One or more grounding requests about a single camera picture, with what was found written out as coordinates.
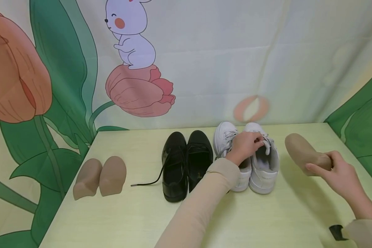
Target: hand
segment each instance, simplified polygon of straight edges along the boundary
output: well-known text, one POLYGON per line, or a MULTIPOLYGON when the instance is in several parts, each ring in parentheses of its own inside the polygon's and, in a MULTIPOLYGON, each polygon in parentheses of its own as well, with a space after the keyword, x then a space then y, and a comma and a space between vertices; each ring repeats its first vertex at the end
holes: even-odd
POLYGON ((240 166, 247 157, 251 157, 259 147, 263 146, 263 136, 261 133, 242 132, 235 136, 231 151, 226 155, 226 159, 240 166))
POLYGON ((351 164, 344 161, 338 151, 328 152, 332 160, 333 169, 325 170, 315 164, 306 164, 306 168, 322 177, 328 185, 346 201, 365 195, 357 173, 351 164))

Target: tabletop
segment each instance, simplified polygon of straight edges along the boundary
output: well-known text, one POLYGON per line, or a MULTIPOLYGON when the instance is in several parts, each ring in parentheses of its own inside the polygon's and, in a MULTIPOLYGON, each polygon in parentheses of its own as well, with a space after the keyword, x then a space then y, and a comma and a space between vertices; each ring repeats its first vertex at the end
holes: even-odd
MULTIPOLYGON (((259 195, 249 188, 228 193, 218 205, 202 247, 356 247, 335 241, 328 227, 347 225, 354 215, 347 203, 318 177, 305 176, 288 155, 284 140, 299 133, 320 152, 338 150, 356 168, 372 199, 372 178, 326 123, 266 125, 280 156, 275 189, 259 195)), ((154 247, 180 203, 168 203, 159 180, 154 185, 131 187, 157 179, 167 137, 180 131, 188 140, 194 130, 212 141, 215 128, 179 128, 99 132, 84 161, 105 163, 123 158, 127 178, 121 194, 73 199, 73 181, 40 248, 154 247)))

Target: backdrop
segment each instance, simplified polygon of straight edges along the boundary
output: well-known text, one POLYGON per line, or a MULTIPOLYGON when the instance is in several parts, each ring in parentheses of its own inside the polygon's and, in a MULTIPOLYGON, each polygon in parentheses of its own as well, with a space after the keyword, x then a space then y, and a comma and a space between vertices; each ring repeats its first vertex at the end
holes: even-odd
POLYGON ((326 120, 372 175, 371 78, 372 0, 0 0, 0 247, 98 131, 326 120))

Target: illustrated flower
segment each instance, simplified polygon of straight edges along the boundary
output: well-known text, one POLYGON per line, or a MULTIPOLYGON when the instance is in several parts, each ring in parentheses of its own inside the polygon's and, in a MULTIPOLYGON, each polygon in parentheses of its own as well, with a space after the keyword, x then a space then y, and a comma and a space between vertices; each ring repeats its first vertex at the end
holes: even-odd
POLYGON ((0 14, 0 120, 19 123, 50 108, 50 75, 37 51, 13 21, 0 14))
POLYGON ((155 65, 138 70, 120 65, 110 73, 106 93, 117 106, 131 115, 164 115, 175 103, 175 96, 171 95, 173 83, 160 76, 155 65))

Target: flower stem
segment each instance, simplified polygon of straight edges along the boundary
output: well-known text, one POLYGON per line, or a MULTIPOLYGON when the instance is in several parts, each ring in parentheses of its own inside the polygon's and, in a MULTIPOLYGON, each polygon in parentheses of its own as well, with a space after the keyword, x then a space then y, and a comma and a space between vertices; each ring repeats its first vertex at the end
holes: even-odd
POLYGON ((90 128, 90 132, 91 132, 91 135, 92 137, 95 137, 96 133, 94 133, 94 128, 93 128, 93 125, 94 125, 94 121, 95 119, 98 117, 98 115, 105 109, 107 109, 108 107, 110 106, 113 106, 115 105, 113 101, 110 101, 110 102, 107 102, 103 105, 101 105, 99 108, 97 108, 91 115, 90 117, 90 120, 88 121, 88 127, 90 128))
POLYGON ((34 123, 36 125, 37 132, 40 135, 40 138, 45 146, 45 149, 47 150, 48 158, 50 159, 52 169, 54 170, 56 183, 58 184, 58 187, 60 188, 61 197, 63 199, 65 193, 64 193, 64 188, 62 184, 60 167, 58 165, 58 161, 56 161, 55 154, 51 149, 51 144, 48 141, 47 133, 44 131, 44 125, 47 125, 47 124, 44 122, 44 118, 42 115, 37 115, 36 117, 34 117, 34 123))
POLYGON ((37 209, 37 204, 16 193, 2 182, 0 182, 0 199, 6 201, 7 203, 13 204, 14 206, 22 208, 32 214, 34 214, 37 209))

